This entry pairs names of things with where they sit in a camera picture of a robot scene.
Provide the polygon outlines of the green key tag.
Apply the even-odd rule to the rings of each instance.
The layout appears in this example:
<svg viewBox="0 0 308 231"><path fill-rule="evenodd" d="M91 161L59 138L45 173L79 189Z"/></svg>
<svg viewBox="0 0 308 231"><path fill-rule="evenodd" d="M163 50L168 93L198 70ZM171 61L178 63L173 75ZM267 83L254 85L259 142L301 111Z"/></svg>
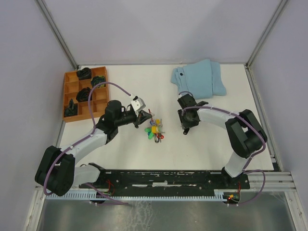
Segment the green key tag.
<svg viewBox="0 0 308 231"><path fill-rule="evenodd" d="M148 135L148 139L151 140L154 137L154 133L152 132L152 128L145 128L144 131L147 133Z"/></svg>

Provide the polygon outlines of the yellow key tag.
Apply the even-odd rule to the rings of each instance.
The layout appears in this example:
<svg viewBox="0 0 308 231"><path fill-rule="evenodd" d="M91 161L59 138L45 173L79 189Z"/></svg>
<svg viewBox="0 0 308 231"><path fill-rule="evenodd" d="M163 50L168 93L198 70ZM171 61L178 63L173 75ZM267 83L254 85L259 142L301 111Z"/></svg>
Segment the yellow key tag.
<svg viewBox="0 0 308 231"><path fill-rule="evenodd" d="M153 120L153 122L155 122L155 126L152 126L151 128L152 128L152 132L154 133L154 134L156 134L156 133L159 133L159 124L160 124L160 120L159 119L156 119L156 120Z"/></svg>

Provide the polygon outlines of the red handled metal key organizer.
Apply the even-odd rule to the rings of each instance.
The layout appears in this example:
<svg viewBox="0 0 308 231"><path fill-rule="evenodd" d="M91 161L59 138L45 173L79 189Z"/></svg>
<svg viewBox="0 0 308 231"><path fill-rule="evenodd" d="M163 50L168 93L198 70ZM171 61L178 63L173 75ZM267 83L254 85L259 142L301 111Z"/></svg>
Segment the red handled metal key organizer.
<svg viewBox="0 0 308 231"><path fill-rule="evenodd" d="M151 121L150 121L150 125L151 125L151 133L153 134L163 134L163 123L162 123L162 119L155 119L154 114L152 113L152 111L150 109L148 109L150 115L152 116Z"/></svg>

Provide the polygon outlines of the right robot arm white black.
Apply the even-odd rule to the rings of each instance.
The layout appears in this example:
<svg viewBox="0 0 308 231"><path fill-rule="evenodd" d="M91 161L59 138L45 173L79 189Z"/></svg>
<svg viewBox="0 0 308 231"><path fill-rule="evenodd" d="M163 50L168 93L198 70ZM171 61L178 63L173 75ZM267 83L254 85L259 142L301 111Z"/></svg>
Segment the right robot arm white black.
<svg viewBox="0 0 308 231"><path fill-rule="evenodd" d="M178 115L184 135L200 122L210 123L227 131L233 152L223 167L220 178L224 187L234 187L238 183L238 176L245 172L251 159L266 148L268 138L256 116L248 109L235 113L204 101L197 103L188 91L179 93L178 103L181 107Z"/></svg>

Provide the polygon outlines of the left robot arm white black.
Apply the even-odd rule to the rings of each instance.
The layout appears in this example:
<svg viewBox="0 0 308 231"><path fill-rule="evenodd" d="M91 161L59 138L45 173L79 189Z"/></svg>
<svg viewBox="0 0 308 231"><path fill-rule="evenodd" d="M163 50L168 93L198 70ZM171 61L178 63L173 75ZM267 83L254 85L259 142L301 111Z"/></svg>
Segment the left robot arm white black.
<svg viewBox="0 0 308 231"><path fill-rule="evenodd" d="M125 110L121 102L112 100L107 104L104 115L94 124L93 129L78 141L61 148L50 146L45 150L35 175L35 182L43 186L46 195L65 195L71 187L91 183L100 188L106 184L106 175L102 167L87 164L77 167L76 164L99 147L108 144L117 134L118 128L140 124L150 119L150 113L141 98L135 97L129 109Z"/></svg>

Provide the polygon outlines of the orange compartment tray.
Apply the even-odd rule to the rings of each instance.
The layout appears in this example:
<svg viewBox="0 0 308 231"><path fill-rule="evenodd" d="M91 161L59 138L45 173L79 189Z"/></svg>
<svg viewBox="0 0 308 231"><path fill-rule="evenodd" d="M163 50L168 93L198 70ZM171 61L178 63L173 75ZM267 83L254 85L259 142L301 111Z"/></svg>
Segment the orange compartment tray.
<svg viewBox="0 0 308 231"><path fill-rule="evenodd" d="M64 74L63 120L75 122L95 118L104 114L109 101L109 89L106 84L95 84L108 80L106 67L85 67Z"/></svg>

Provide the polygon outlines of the folded light blue cloth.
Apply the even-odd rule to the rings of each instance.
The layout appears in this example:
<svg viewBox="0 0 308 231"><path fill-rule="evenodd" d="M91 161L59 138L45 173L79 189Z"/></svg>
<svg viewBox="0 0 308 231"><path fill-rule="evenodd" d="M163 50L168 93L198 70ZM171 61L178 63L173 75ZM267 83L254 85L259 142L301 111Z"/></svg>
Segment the folded light blue cloth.
<svg viewBox="0 0 308 231"><path fill-rule="evenodd" d="M190 92L195 99L227 95L220 63L209 59L174 68L170 81L178 87L178 93Z"/></svg>

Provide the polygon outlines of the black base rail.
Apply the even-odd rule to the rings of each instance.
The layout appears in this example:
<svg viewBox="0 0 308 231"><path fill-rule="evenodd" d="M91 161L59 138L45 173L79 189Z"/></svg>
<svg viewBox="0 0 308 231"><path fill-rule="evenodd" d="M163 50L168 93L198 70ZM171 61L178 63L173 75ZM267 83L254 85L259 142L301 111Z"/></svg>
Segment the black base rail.
<svg viewBox="0 0 308 231"><path fill-rule="evenodd" d="M91 184L113 196L213 196L214 190L250 189L248 176L231 179L220 171L101 169Z"/></svg>

